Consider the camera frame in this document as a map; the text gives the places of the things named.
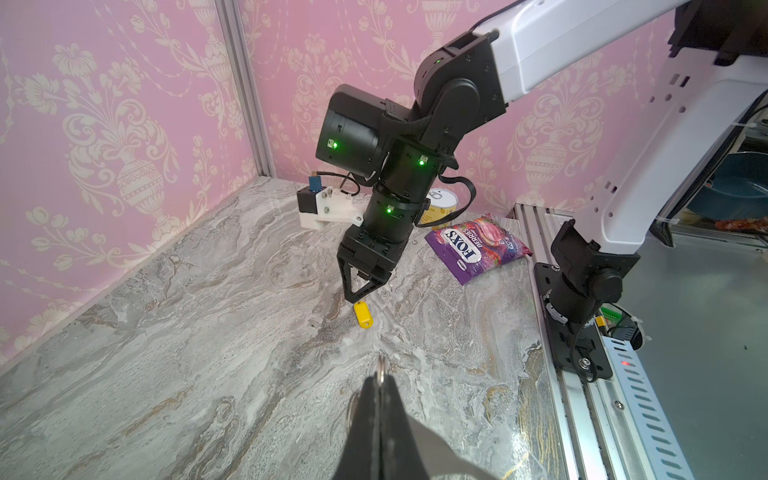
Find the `purple candy bag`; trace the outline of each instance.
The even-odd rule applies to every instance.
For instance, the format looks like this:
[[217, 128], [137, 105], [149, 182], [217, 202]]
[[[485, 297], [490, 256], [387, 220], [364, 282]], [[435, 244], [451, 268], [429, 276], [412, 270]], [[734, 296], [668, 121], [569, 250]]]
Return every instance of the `purple candy bag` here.
[[427, 233], [427, 243], [462, 285], [531, 251], [489, 215]]

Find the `blue bowl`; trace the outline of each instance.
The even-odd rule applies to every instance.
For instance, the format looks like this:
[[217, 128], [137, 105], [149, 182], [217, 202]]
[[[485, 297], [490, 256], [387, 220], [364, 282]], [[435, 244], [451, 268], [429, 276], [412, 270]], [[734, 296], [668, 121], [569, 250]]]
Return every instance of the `blue bowl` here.
[[739, 220], [768, 215], [768, 154], [728, 155], [711, 184], [705, 184], [688, 208], [712, 220]]

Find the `white cable tie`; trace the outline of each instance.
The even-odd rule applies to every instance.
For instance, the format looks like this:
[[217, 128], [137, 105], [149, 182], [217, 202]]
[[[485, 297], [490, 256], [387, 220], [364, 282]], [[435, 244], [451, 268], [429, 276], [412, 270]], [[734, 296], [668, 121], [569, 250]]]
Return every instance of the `white cable tie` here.
[[656, 220], [664, 223], [668, 223], [670, 225], [677, 225], [680, 222], [679, 218], [664, 218], [664, 217], [656, 217]]

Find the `yellow plastic tag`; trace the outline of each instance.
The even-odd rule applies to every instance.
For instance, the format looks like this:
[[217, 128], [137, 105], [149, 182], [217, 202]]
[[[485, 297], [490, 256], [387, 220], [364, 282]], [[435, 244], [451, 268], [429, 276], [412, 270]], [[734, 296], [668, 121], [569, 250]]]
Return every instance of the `yellow plastic tag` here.
[[371, 317], [371, 312], [368, 310], [368, 305], [365, 302], [360, 300], [355, 303], [353, 308], [355, 309], [355, 315], [357, 316], [357, 323], [359, 323], [362, 328], [367, 329], [373, 326], [373, 317]]

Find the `pink wallpaper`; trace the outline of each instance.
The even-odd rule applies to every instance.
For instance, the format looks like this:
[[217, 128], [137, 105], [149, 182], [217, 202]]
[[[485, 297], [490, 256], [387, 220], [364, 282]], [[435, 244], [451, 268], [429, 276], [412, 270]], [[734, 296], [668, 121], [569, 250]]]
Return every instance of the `pink wallpaper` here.
[[[278, 175], [328, 167], [314, 152], [336, 86], [410, 107], [421, 60], [509, 1], [240, 0]], [[472, 209], [582, 206], [650, 97], [672, 25], [667, 14], [616, 40], [467, 135], [456, 157], [478, 189]]]
[[214, 0], [0, 4], [0, 365], [255, 175]]

